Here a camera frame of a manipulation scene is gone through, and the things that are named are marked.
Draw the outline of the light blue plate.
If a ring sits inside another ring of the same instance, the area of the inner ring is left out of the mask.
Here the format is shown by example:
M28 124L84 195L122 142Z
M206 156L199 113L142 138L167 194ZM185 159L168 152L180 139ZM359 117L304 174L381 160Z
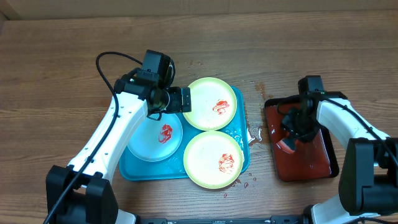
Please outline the light blue plate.
M183 128L176 114L163 114L160 121L146 118L135 130L127 148L138 159L158 162L170 157L180 146Z

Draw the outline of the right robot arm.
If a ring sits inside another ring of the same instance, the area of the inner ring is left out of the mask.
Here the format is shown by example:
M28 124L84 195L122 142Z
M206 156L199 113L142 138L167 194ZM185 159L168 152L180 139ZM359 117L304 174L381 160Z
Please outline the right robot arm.
M298 81L299 108L284 113L281 149L296 150L321 128L345 148L338 195L311 206L310 223L375 222L397 213L397 139L367 122L339 91L325 91L319 76Z

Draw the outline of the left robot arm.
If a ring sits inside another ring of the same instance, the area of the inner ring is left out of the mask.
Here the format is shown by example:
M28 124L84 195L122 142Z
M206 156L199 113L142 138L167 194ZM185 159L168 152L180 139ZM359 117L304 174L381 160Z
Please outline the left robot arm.
M119 209L111 183L134 132L152 114L191 110L188 87L171 87L157 73L123 75L111 87L111 104L83 149L66 167L53 166L46 177L45 223L137 223Z

